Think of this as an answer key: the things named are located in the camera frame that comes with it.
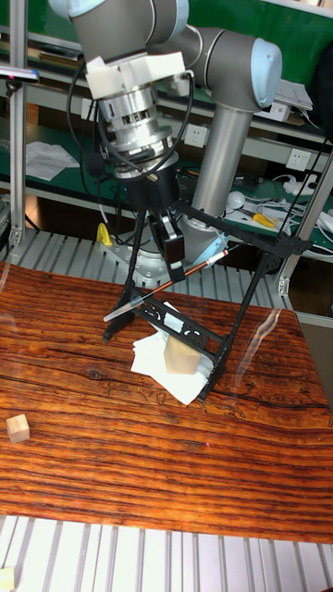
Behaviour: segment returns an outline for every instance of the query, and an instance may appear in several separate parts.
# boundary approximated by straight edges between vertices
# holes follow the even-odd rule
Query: screwdriver
[[[242,208],[240,208],[237,211],[249,216],[251,220],[253,220],[253,222],[258,222],[258,224],[261,224],[262,226],[266,226],[268,228],[274,228],[274,226],[277,223],[277,221],[273,218],[269,220],[268,218],[266,218],[266,216],[264,216],[264,214],[261,214],[260,212],[250,212],[250,210],[243,210]]]

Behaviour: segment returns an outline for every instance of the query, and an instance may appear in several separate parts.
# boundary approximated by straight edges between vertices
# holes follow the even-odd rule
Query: yellow tool
[[[107,231],[107,228],[103,222],[98,226],[97,229],[97,242],[101,242],[105,245],[105,247],[111,247],[112,241],[110,239],[110,235]]]
[[[257,212],[257,213],[250,212],[249,210],[243,210],[242,208],[239,209],[239,212],[246,214],[254,222],[258,222],[258,224],[262,224],[262,226],[266,226],[268,228],[274,228],[274,226],[278,222],[277,220],[274,220],[273,218],[271,220],[266,218],[266,216],[264,216],[264,214],[261,214],[260,212]]]

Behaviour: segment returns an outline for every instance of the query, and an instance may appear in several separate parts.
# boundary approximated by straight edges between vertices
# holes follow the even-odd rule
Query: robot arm
[[[116,136],[109,148],[116,146],[118,155],[126,159],[116,163],[115,175],[127,187],[136,209],[148,209],[162,220],[179,197],[178,157],[173,152],[165,159],[171,130],[158,125],[154,82],[172,79],[183,93],[185,68],[190,68],[196,83],[211,91],[216,112],[193,207],[222,216],[253,113],[270,106],[278,89],[282,69],[279,49],[262,39],[188,26],[188,0],[49,3],[76,27],[92,98],[99,101]],[[129,166],[129,161],[136,165]],[[157,176],[142,175],[159,163]],[[181,229],[186,259],[199,262],[201,253],[206,256],[215,242],[216,233],[186,217]],[[174,259],[175,249],[172,253],[169,256]],[[180,249],[178,259],[183,256]]]

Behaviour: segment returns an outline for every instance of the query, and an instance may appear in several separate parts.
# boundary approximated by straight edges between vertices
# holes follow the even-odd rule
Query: electrical outlet
[[[204,148],[204,142],[207,136],[207,128],[204,126],[194,126],[192,123],[189,123],[184,143],[188,144],[188,146],[196,146],[196,148]]]
[[[311,152],[305,152],[304,150],[292,148],[286,167],[293,168],[294,170],[305,170],[309,163],[310,157]]]

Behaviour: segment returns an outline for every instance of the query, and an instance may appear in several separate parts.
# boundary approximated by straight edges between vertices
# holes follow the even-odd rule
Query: white napkin
[[[79,163],[65,148],[56,144],[32,142],[26,150],[26,173],[38,179],[51,181],[64,168],[77,168]]]
[[[171,314],[166,315],[165,323],[180,332],[182,321]],[[130,370],[150,376],[184,405],[189,405],[206,384],[213,369],[213,362],[202,354],[195,374],[168,374],[164,359],[167,338],[168,334],[165,331],[157,329],[154,335],[135,341],[135,358]]]

